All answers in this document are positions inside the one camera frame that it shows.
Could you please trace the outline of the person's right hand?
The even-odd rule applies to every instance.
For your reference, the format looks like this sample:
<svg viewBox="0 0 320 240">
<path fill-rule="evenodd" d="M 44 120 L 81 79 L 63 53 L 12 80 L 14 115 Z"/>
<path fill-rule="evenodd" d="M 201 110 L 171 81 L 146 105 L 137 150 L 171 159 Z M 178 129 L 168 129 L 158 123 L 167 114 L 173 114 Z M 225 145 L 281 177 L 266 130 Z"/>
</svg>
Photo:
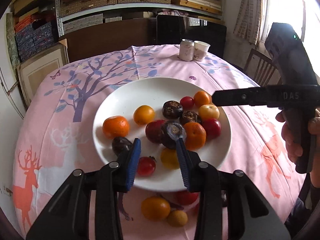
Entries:
<svg viewBox="0 0 320 240">
<path fill-rule="evenodd" d="M 278 122 L 285 123 L 282 127 L 281 136 L 285 141 L 285 147 L 289 160 L 293 163 L 296 163 L 297 158 L 300 157 L 303 153 L 302 147 L 300 146 L 300 144 L 294 142 L 294 137 L 286 124 L 283 112 L 277 114 L 276 120 Z M 313 168 L 310 172 L 310 179 L 312 185 L 315 188 L 319 188 L 319 108 L 316 109 L 315 117 L 309 121 L 308 129 L 310 134 L 315 135 L 317 139 L 316 149 L 313 157 Z"/>
</svg>

